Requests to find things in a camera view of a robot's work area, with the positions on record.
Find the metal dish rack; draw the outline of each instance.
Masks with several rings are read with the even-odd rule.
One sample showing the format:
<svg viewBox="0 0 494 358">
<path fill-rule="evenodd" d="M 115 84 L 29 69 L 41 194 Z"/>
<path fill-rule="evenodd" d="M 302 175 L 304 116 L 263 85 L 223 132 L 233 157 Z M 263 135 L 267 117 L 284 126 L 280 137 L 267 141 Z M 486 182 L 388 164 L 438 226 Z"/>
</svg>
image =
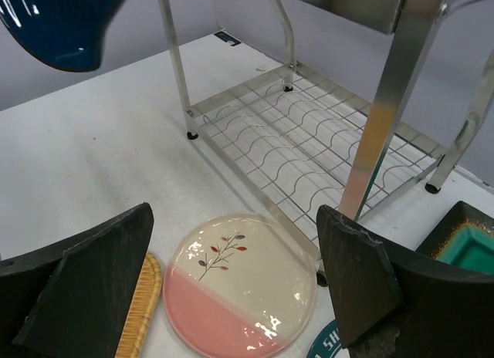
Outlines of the metal dish rack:
<svg viewBox="0 0 494 358">
<path fill-rule="evenodd" d="M 204 138 L 318 260 L 320 205 L 353 219 L 369 218 L 436 167 L 427 189 L 437 193 L 485 120 L 494 94 L 494 51 L 449 150 L 400 121 L 438 26 L 450 7 L 455 10 L 455 1 L 388 0 L 387 25 L 382 17 L 336 12 L 340 5 L 325 8 L 394 33 L 373 105 L 296 61 L 289 18 L 281 0 L 271 0 L 285 32 L 288 63 L 191 105 L 170 1 L 160 0 L 188 138 Z M 318 274 L 323 282 L 321 267 Z"/>
</svg>

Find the table surface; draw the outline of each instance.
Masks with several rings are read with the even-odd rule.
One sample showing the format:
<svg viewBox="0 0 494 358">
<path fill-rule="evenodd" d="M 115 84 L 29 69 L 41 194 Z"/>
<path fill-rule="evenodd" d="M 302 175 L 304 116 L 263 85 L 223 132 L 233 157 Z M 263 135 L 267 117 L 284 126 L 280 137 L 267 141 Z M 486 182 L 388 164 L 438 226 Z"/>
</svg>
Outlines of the table surface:
<svg viewBox="0 0 494 358">
<path fill-rule="evenodd" d="M 192 102 L 278 66 L 210 35 L 182 46 Z M 166 264 L 201 222 L 262 205 L 203 141 L 185 138 L 167 52 L 0 113 L 0 253 L 20 255 L 91 228 L 143 201 L 155 225 L 150 250 Z M 423 184 L 368 223 L 416 248 L 457 201 L 494 216 L 492 196 L 454 172 L 438 195 Z M 299 339 L 280 357 L 306 356 L 334 318 L 327 289 Z M 144 358 L 198 356 L 174 334 L 158 303 Z"/>
</svg>

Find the metal post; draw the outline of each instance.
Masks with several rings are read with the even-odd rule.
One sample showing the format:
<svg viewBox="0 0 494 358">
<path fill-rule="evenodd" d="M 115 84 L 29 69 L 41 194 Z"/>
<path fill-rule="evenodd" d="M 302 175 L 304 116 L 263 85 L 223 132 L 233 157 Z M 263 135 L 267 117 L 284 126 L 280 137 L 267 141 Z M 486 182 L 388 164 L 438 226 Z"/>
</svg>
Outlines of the metal post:
<svg viewBox="0 0 494 358">
<path fill-rule="evenodd" d="M 367 119 L 340 211 L 357 220 L 434 41 L 443 0 L 406 0 Z"/>
<path fill-rule="evenodd" d="M 180 101 L 182 109 L 184 111 L 185 123 L 187 125 L 187 136 L 190 140 L 198 137 L 194 131 L 193 123 L 190 120 L 189 115 L 191 113 L 191 101 L 188 95 L 187 81 L 185 80 L 184 65 L 180 55 L 180 49 L 178 47 L 177 31 L 173 21 L 173 15 L 171 14 L 170 0 L 158 0 L 161 8 L 161 16 L 163 17 L 164 27 L 167 33 L 168 44 L 170 45 L 171 61 L 173 63 L 173 69 L 175 73 L 175 79 L 177 80 L 178 93 L 180 94 Z"/>
<path fill-rule="evenodd" d="M 278 19 L 281 22 L 283 31 L 285 32 L 285 50 L 288 56 L 288 64 L 290 68 L 296 71 L 296 60 L 295 60 L 295 36 L 293 34 L 293 27 L 290 23 L 289 17 L 286 14 L 285 8 L 281 0 L 271 0 L 271 3 L 278 15 Z M 293 73 L 283 78 L 283 84 L 285 84 L 285 91 L 293 90 Z"/>
<path fill-rule="evenodd" d="M 475 89 L 472 102 L 469 106 L 469 114 L 466 117 L 463 128 L 451 145 L 446 155 L 442 158 L 441 163 L 431 177 L 431 180 L 425 185 L 425 189 L 437 194 L 446 179 L 459 162 L 460 158 L 470 146 L 480 128 L 486 121 L 489 114 L 492 101 L 494 100 L 494 50 L 487 59 L 482 78 Z"/>
</svg>

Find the square plate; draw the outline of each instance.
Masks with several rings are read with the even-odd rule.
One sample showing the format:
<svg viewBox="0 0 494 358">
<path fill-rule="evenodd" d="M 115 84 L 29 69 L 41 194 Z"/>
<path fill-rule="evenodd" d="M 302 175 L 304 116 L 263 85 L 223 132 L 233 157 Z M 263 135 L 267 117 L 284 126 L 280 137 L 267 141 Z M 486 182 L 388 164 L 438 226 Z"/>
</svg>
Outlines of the square plate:
<svg viewBox="0 0 494 358">
<path fill-rule="evenodd" d="M 417 253 L 494 274 L 494 219 L 460 201 L 421 243 Z"/>
</svg>

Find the round plate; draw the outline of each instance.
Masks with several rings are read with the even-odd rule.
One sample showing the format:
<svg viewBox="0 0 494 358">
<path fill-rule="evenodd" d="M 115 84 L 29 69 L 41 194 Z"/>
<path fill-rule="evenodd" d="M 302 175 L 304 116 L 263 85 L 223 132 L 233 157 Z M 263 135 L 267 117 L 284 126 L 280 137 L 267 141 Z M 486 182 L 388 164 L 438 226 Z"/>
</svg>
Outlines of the round plate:
<svg viewBox="0 0 494 358">
<path fill-rule="evenodd" d="M 314 260 L 272 219 L 231 214 L 205 222 L 168 263 L 171 325 L 211 358 L 266 358 L 303 331 L 316 300 Z"/>
<path fill-rule="evenodd" d="M 337 321 L 332 321 L 314 340 L 307 358 L 350 358 L 348 350 L 341 349 Z"/>
</svg>

